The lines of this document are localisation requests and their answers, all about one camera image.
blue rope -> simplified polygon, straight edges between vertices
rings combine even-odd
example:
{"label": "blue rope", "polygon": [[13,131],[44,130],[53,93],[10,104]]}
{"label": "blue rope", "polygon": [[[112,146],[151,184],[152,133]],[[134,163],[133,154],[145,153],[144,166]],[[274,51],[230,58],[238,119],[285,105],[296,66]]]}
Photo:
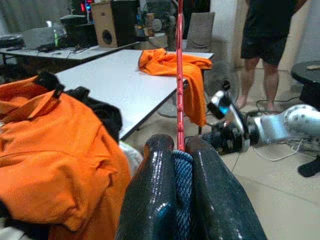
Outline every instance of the blue rope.
{"label": "blue rope", "polygon": [[176,231],[174,240],[188,240],[191,233],[191,193],[193,158],[186,152],[172,152],[175,165]]}

bare foot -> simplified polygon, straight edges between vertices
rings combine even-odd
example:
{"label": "bare foot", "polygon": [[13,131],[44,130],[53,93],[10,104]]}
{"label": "bare foot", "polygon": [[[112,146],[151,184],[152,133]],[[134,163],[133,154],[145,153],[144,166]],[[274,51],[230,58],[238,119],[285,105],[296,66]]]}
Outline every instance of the bare foot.
{"label": "bare foot", "polygon": [[267,109],[268,111],[277,112],[277,109],[276,109],[276,107],[275,107],[275,105],[274,105],[273,102],[268,102],[268,103],[266,104],[266,109]]}
{"label": "bare foot", "polygon": [[239,96],[236,101],[236,106],[238,109],[242,109],[247,104],[247,96]]}

red light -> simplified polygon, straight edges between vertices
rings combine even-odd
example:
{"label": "red light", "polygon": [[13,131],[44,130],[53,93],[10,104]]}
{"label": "red light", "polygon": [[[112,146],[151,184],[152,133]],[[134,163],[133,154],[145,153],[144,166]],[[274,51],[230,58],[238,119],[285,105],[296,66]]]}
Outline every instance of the red light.
{"label": "red light", "polygon": [[84,3],[81,3],[81,11],[85,12],[86,11],[86,6]]}

black shirt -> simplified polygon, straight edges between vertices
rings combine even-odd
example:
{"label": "black shirt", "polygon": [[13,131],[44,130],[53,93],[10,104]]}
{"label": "black shirt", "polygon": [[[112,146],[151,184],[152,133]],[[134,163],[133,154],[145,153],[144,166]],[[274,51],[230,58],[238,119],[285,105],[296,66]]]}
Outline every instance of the black shirt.
{"label": "black shirt", "polygon": [[287,36],[297,0],[249,0],[243,34],[248,37]]}

red pole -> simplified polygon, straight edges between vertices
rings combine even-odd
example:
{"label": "red pole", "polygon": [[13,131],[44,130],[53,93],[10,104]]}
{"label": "red pole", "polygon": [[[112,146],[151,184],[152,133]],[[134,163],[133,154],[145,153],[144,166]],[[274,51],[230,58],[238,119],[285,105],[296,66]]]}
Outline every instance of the red pole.
{"label": "red pole", "polygon": [[177,56],[177,149],[185,151],[185,123],[184,123],[184,79],[182,67],[182,35],[183,35],[183,0],[178,0],[178,18],[176,31],[176,56]]}

